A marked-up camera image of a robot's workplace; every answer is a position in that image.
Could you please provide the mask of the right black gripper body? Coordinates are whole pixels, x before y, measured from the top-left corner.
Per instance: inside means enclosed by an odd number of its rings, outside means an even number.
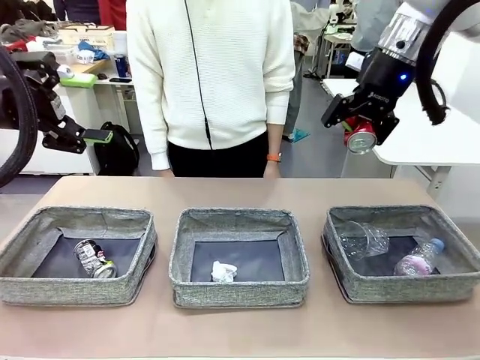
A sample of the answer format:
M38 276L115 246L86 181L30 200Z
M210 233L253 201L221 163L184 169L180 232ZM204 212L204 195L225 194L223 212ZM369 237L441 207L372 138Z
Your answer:
M390 113L413 81L413 66L376 48L363 61L354 89L354 107Z

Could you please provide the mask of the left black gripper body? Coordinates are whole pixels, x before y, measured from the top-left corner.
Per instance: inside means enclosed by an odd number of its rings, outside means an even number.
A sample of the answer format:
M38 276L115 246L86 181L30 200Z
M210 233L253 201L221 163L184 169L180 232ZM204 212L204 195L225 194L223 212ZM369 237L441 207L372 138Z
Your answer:
M44 121L57 125L64 115L57 115L54 110L55 106L52 105L52 102L55 101L57 95L54 94L53 89L48 84L48 78L46 77L45 80L42 80L37 74L26 74L25 80L33 95L37 117L40 121L40 130L46 130ZM5 75L1 75L1 129L20 129L19 108L11 88L11 81Z

